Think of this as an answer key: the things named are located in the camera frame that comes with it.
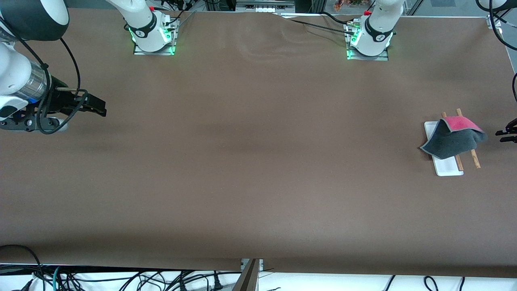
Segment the white plate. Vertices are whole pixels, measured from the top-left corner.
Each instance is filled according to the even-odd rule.
[[[427,139],[431,138],[437,124],[438,124],[437,121],[424,122],[423,127],[425,128],[425,134],[427,135]],[[456,159],[453,156],[448,157],[446,159],[439,159],[434,156],[432,156],[432,157],[433,157],[434,169],[436,170],[436,174],[438,176],[444,177],[444,176],[461,176],[461,175],[463,175],[463,171],[458,171],[458,165],[456,163]]]

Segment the towel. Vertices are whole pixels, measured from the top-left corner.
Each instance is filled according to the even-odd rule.
[[[420,148],[439,159],[470,151],[488,139],[474,122],[463,116],[440,119],[431,138]]]

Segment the mounting plate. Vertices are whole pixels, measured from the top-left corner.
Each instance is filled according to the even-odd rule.
[[[350,27],[346,24],[343,24],[343,29],[345,31],[354,31],[351,30]],[[346,43],[346,58],[348,60],[363,60],[363,61],[387,61],[388,60],[388,50],[384,49],[380,55],[376,56],[367,56],[360,53],[354,46],[350,44],[352,41],[352,36],[349,34],[345,34],[345,43]]]
[[[168,22],[171,20],[171,17],[169,15],[165,15],[165,22]],[[170,36],[171,41],[167,43],[163,48],[161,48],[158,51],[155,52],[146,52],[140,49],[136,42],[134,44],[133,48],[133,54],[134,55],[174,55],[176,53],[176,43],[178,40],[178,28],[179,28],[179,22],[180,19],[177,19],[173,23],[169,24],[168,26],[164,27],[164,29],[170,30],[170,32],[167,32],[166,35]]]

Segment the plug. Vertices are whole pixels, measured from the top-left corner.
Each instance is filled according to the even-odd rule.
[[[29,291],[32,281],[33,281],[33,279],[31,279],[29,282],[27,282],[27,284],[25,284],[25,286],[23,286],[23,288],[20,291]]]
[[[223,289],[223,285],[219,281],[219,276],[217,276],[217,272],[214,271],[214,291],[218,291]]]
[[[179,291],[188,291],[183,280],[179,281]]]

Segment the table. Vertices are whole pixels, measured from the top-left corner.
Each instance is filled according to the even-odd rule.
[[[117,11],[70,18],[108,116],[0,132],[2,244],[48,264],[515,276],[517,147],[493,136],[513,71],[483,18],[401,18],[388,62],[268,13],[197,13],[170,57],[133,56]],[[74,86],[58,42],[31,45]],[[489,133],[482,168],[465,153],[437,177],[423,122],[458,107]]]

